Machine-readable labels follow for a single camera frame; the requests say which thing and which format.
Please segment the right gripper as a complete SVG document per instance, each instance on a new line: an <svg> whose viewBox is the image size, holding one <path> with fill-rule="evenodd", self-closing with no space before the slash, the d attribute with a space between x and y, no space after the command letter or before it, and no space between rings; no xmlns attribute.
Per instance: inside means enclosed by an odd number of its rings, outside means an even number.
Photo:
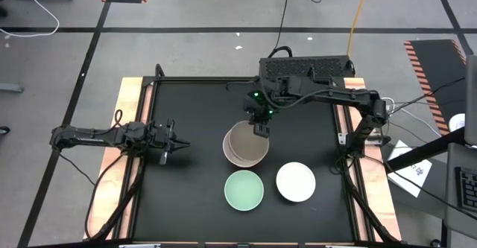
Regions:
<svg viewBox="0 0 477 248"><path fill-rule="evenodd" d="M267 124L275 111L265 99L262 92L248 92L244 97L244 111L249 115L249 124L254 125L254 134L257 136L269 136L270 129Z"/></svg>

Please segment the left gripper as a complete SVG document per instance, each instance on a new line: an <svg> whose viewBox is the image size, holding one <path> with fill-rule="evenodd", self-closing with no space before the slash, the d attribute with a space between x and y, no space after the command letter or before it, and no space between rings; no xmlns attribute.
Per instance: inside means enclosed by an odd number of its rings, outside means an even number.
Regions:
<svg viewBox="0 0 477 248"><path fill-rule="evenodd" d="M159 158L160 165L166 164L168 155L173 152L173 146L174 151L177 151L191 145L190 142L184 139L174 137L174 125L174 120L168 119L165 126L160 125L159 127L153 127L154 137L150 142L150 147L162 151Z"/></svg>

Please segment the white plate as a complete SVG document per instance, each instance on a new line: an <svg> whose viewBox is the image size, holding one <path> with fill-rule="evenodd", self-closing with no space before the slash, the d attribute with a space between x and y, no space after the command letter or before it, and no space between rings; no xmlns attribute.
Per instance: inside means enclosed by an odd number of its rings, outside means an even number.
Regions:
<svg viewBox="0 0 477 248"><path fill-rule="evenodd" d="M303 163L289 162L278 170L276 186L285 199L301 203L314 194L316 179L312 170Z"/></svg>

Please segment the green bowl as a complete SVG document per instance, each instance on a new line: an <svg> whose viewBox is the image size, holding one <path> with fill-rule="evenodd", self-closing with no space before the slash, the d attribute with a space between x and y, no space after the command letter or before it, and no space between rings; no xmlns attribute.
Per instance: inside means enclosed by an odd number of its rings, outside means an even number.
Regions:
<svg viewBox="0 0 477 248"><path fill-rule="evenodd" d="M235 171L224 184L224 196L227 203L240 212L248 212L256 208L261 203L264 192L260 177L248 170Z"/></svg>

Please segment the black computer case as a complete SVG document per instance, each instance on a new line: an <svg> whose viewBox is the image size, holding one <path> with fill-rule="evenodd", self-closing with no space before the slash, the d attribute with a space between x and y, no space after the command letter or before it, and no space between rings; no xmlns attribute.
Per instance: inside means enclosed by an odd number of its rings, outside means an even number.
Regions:
<svg viewBox="0 0 477 248"><path fill-rule="evenodd" d="M308 76L313 70L316 77L355 77L353 62L346 55L313 57L272 57L259 61L261 77Z"/></svg>

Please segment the white paper sheet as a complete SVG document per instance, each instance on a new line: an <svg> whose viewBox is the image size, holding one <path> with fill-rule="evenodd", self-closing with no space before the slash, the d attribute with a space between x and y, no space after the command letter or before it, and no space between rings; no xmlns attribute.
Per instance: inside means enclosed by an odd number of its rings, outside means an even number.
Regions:
<svg viewBox="0 0 477 248"><path fill-rule="evenodd" d="M403 155L410 150L412 150L411 147L399 140L391 151L387 163L390 164L392 159ZM432 163L425 159L417 164L388 174L388 179L413 197L417 198L421 192L420 188L426 181L431 168Z"/></svg>

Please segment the black slanted bar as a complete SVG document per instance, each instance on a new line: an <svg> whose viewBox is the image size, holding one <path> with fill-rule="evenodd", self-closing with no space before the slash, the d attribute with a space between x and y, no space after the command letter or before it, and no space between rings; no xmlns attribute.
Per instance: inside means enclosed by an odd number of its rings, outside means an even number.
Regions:
<svg viewBox="0 0 477 248"><path fill-rule="evenodd" d="M441 136L432 142L416 147L406 153L403 153L391 161L387 162L387 172L394 172L414 165L424 159L447 152L448 146L452 143L465 145L467 142L464 138L465 128L459 128L451 133Z"/></svg>

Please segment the white cup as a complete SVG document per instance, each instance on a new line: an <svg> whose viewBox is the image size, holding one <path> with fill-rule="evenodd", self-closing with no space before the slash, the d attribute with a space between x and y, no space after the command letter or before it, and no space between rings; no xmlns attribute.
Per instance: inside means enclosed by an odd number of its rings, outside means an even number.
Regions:
<svg viewBox="0 0 477 248"><path fill-rule="evenodd" d="M465 126L465 114L458 113L449 120L448 127L450 132L454 132Z"/></svg>

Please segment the grey desk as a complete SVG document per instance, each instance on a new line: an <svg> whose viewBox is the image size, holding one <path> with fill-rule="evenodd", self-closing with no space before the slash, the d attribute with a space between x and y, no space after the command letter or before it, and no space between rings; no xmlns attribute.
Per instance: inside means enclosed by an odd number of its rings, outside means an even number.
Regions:
<svg viewBox="0 0 477 248"><path fill-rule="evenodd" d="M477 240L477 150L450 144L448 148L446 170L446 206L444 223L453 231ZM470 195L471 205L465 205L465 182L460 181L459 170L474 172L470 177L470 186L474 192Z"/></svg>

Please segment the grey monitor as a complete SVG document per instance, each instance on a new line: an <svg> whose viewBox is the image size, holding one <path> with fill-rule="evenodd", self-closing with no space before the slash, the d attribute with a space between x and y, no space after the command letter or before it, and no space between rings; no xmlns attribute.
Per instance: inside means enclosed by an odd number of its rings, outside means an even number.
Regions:
<svg viewBox="0 0 477 248"><path fill-rule="evenodd" d="M464 138L468 144L477 145L477 56L467 57L466 112Z"/></svg>

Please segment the black keyboard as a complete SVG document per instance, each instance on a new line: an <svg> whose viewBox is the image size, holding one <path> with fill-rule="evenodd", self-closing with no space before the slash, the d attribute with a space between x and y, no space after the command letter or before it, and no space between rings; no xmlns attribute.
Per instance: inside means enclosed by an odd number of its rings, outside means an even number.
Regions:
<svg viewBox="0 0 477 248"><path fill-rule="evenodd" d="M455 168L458 205L477 213L477 169Z"/></svg>

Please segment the black table frame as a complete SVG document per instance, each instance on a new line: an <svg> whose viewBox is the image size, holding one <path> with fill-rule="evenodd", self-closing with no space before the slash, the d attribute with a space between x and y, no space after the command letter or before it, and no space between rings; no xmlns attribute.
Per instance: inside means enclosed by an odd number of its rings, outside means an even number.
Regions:
<svg viewBox="0 0 477 248"><path fill-rule="evenodd" d="M354 239L343 181L331 172L338 159L334 109L309 103L279 112L271 122L270 149L253 167L263 182L261 203L248 212L224 196L236 170L222 149L230 128L247 119L243 99L249 87L198 77L169 77L154 96L152 118L175 122L189 147L147 156L133 238L137 241L193 242L349 242ZM300 162L315 175L314 194L292 203L277 190L276 175L288 162Z"/></svg>

